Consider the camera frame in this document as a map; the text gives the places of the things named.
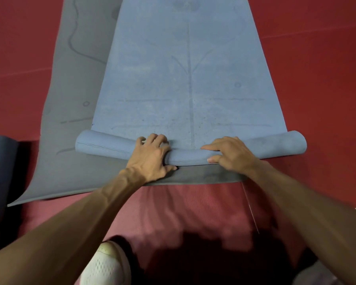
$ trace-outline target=red mat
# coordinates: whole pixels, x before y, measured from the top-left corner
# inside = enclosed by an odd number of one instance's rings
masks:
[[[303,155],[272,162],[356,206],[356,0],[249,3],[287,128],[308,142]],[[0,134],[39,138],[61,7],[62,0],[0,0]],[[284,241],[295,263],[303,249],[300,238],[250,183],[247,187],[259,228],[277,227],[274,236]],[[81,197],[29,203],[23,231]],[[184,247],[187,240],[195,244],[196,238],[218,241],[225,252],[250,252],[250,217],[239,183],[148,187],[126,203],[109,235],[125,236],[141,265],[149,264],[153,272],[153,264],[165,268],[155,261],[162,249]],[[227,265],[222,273],[234,269]]]

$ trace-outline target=forearm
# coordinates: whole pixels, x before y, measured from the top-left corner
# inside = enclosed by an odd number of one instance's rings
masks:
[[[0,284],[73,284],[120,208],[144,182],[133,169],[125,169],[105,187],[2,249]]]
[[[248,175],[280,206],[319,259],[341,280],[356,284],[356,210],[262,162]]]

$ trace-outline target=white shoe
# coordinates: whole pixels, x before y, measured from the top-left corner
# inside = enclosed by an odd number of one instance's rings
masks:
[[[131,267],[123,249],[113,241],[100,244],[80,276],[80,285],[131,285]]]

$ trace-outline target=person's right arm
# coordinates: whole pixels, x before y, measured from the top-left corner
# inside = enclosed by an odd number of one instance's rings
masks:
[[[289,217],[307,245],[342,281],[356,284],[356,210],[321,195],[261,161],[237,137],[216,139],[202,149],[209,158],[256,182]]]

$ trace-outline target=person's left hand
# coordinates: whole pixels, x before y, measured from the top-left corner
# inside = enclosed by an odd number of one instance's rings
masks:
[[[171,170],[177,170],[176,166],[162,164],[165,154],[171,150],[169,145],[160,147],[162,143],[168,144],[166,136],[162,134],[150,134],[147,139],[139,137],[136,140],[127,168],[134,168],[146,179],[146,183],[165,177]]]

